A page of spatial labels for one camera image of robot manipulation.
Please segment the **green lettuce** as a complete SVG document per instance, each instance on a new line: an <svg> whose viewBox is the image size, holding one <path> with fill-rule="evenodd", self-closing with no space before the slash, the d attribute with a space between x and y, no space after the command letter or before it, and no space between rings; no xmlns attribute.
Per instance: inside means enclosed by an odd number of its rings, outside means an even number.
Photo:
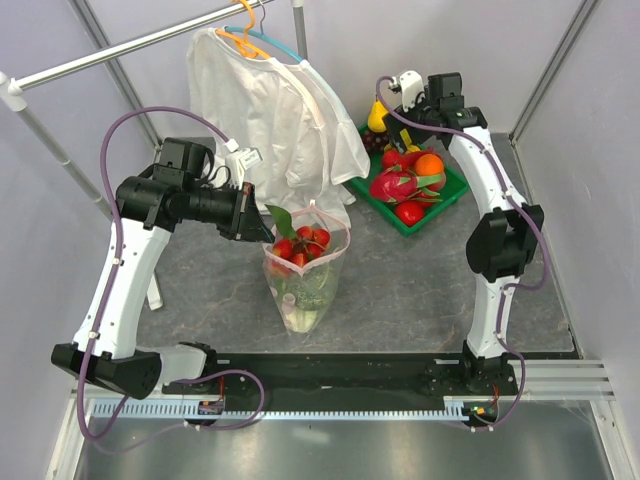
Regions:
<svg viewBox="0 0 640 480"><path fill-rule="evenodd" d="M293 276L294 275L290 276L289 278L280 278L274 280L271 285L272 294L274 296L276 306L282 316L285 327L290 332L306 334L315 327L322 316L326 313L326 310L330 305L327 308L317 311L302 310L300 308L297 308L294 305L294 298L291 295L282 295L283 283L286 280L291 279Z"/></svg>

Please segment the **green melon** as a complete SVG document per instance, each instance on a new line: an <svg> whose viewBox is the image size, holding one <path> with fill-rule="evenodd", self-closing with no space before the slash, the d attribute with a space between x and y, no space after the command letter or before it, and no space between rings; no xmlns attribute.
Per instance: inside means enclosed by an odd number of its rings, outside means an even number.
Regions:
<svg viewBox="0 0 640 480"><path fill-rule="evenodd" d="M294 275L283 283L282 295L291 295L294 305L302 310L317 311L327 308L333 301L338 279L333 269L318 266L303 276Z"/></svg>

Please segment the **red lychee bunch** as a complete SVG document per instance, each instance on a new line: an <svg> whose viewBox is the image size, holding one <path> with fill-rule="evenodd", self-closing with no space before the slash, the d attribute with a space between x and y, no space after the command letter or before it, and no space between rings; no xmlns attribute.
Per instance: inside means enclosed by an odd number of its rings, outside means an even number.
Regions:
<svg viewBox="0 0 640 480"><path fill-rule="evenodd" d="M328 230L310 225L295 228L289 211L275 205L267 205L266 208L279 235L271 247L271 253L277 258L304 267L328 251L331 242Z"/></svg>

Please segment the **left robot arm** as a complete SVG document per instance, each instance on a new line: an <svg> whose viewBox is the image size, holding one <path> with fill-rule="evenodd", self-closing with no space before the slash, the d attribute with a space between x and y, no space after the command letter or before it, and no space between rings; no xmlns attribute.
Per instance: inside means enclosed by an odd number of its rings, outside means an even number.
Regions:
<svg viewBox="0 0 640 480"><path fill-rule="evenodd" d="M219 382L213 350L198 342L149 350L137 345L140 314L155 267L182 221L216 226L228 240L271 243L249 182L213 188L204 174L212 150L192 139L165 140L157 163L116 190L119 218L85 320L51 354L56 367L85 382L141 400L158 386L185 382L208 393Z"/></svg>

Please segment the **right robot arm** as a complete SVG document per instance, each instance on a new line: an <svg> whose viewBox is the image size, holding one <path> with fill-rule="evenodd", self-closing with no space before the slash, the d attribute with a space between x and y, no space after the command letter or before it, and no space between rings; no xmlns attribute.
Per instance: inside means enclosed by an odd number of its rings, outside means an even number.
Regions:
<svg viewBox="0 0 640 480"><path fill-rule="evenodd" d="M445 370L455 390L470 394L514 395L523 382L509 360L506 341L513 295L535 253L548 251L541 228L544 212L531 205L509 179L491 142L487 121L468 107L462 78L447 73L422 78L405 71L389 78L401 104L384 118L398 150L438 139L457 161L476 202L479 221L466 243L476 293L471 327L457 365Z"/></svg>

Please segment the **clear pink-dotted zip bag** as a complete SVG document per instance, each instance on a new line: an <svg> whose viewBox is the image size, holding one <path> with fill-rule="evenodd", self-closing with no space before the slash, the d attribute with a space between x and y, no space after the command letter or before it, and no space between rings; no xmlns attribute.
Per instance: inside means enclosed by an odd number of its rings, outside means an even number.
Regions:
<svg viewBox="0 0 640 480"><path fill-rule="evenodd" d="M337 294L351 232L314 203L294 212L267 209L274 242L263 247L265 278L288 333L307 335Z"/></svg>

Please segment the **orange fruit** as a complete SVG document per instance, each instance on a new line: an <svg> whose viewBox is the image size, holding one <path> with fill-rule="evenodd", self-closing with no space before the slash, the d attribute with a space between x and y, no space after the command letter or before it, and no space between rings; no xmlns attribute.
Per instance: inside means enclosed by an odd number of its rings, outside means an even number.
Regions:
<svg viewBox="0 0 640 480"><path fill-rule="evenodd" d="M444 162L439 155L426 153L414 162L413 171L418 176L440 175L445 171Z"/></svg>

